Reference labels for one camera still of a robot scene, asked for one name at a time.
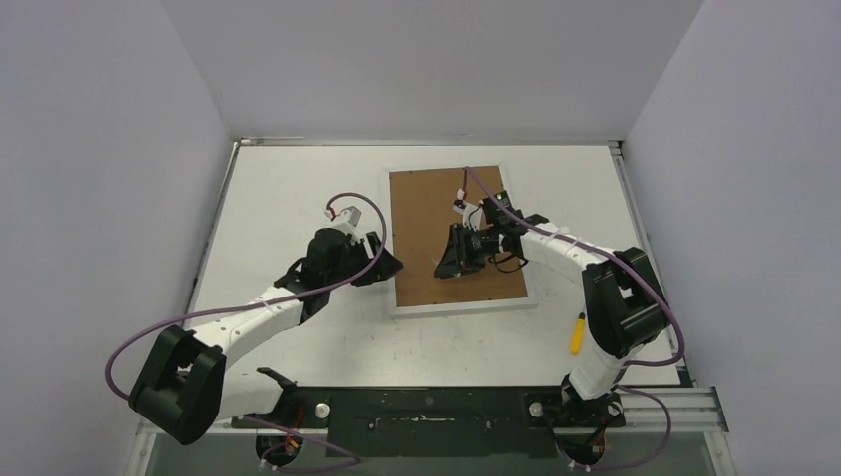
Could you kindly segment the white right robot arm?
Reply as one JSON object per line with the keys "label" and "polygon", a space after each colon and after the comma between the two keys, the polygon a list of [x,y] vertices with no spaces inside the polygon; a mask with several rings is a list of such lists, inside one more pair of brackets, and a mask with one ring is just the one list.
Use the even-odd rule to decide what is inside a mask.
{"label": "white right robot arm", "polygon": [[669,327],[664,298],[648,256],[639,248],[599,248],[554,225],[525,216],[505,192],[471,204],[459,191],[453,209],[461,217],[450,225],[434,275],[466,277],[508,258],[540,264],[581,285],[584,325],[593,342],[565,377],[560,399],[563,417],[584,425],[600,412],[608,395],[640,350]]}

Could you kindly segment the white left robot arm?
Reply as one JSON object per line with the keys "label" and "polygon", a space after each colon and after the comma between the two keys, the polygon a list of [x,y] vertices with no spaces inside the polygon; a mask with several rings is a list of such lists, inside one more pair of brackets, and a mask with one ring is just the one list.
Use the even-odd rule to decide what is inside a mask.
{"label": "white left robot arm", "polygon": [[128,394],[129,408],[183,445],[221,419],[259,415],[270,426],[288,424],[297,383],[270,367],[236,371],[234,364],[314,317],[336,287],[385,282],[403,267],[375,232],[318,230],[306,254],[253,301],[194,329],[165,327]]}

